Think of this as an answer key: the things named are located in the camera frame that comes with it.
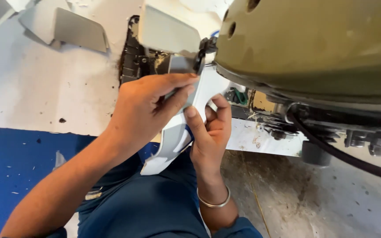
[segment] silver bangle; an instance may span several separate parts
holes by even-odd
[[[198,188],[196,188],[196,194],[198,195],[198,199],[199,201],[201,201],[202,203],[204,203],[204,205],[206,205],[207,207],[210,207],[210,208],[221,208],[221,207],[224,207],[230,200],[230,188],[226,185],[226,188],[227,188],[227,199],[224,201],[224,203],[221,203],[221,204],[218,204],[218,205],[214,205],[214,204],[210,204],[210,203],[207,203],[205,202],[200,196],[199,196],[199,193],[198,193]]]

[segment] black cable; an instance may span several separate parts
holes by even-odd
[[[324,142],[316,135],[312,134],[310,130],[299,120],[295,113],[290,113],[289,119],[294,123],[294,126],[298,128],[312,143],[319,146],[322,150],[342,160],[343,162],[354,166],[360,170],[366,171],[372,175],[381,177],[381,167],[367,163],[363,160],[357,159],[350,154],[347,154],[334,146]]]

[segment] hole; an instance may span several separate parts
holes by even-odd
[[[235,33],[235,29],[236,29],[236,23],[233,22],[231,25],[230,25],[230,28],[229,28],[229,39],[233,36],[233,34]]]
[[[227,14],[229,13],[229,9],[227,9],[226,13],[224,14],[224,17],[223,17],[223,22],[226,20],[227,18]]]
[[[248,12],[252,12],[257,6],[260,0],[249,0],[248,2]]]

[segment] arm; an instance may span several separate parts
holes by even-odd
[[[190,158],[196,170],[199,196],[205,202],[217,205],[223,203],[228,196],[220,174],[220,165],[230,138],[232,111],[222,95],[214,96],[212,101],[218,107],[218,111],[216,113],[209,107],[205,108],[206,125],[194,107],[187,108],[185,115],[195,137]],[[231,198],[221,208],[210,208],[201,202],[199,204],[202,218],[211,233],[232,226],[238,218],[236,204]]]
[[[183,107],[197,80],[193,74],[165,74],[121,85],[107,129],[29,192],[0,237],[39,237],[63,227],[99,178],[154,138]],[[178,87],[174,95],[161,100]]]

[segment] hand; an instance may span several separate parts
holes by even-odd
[[[103,134],[127,159],[159,133],[185,105],[196,74],[149,75],[120,86],[113,117]],[[180,88],[164,101],[164,96]]]
[[[228,101],[220,94],[211,100],[218,110],[205,107],[206,125],[196,108],[190,106],[185,110],[186,121],[195,137],[190,158],[197,174],[206,179],[220,175],[221,160],[232,130],[232,110]]]

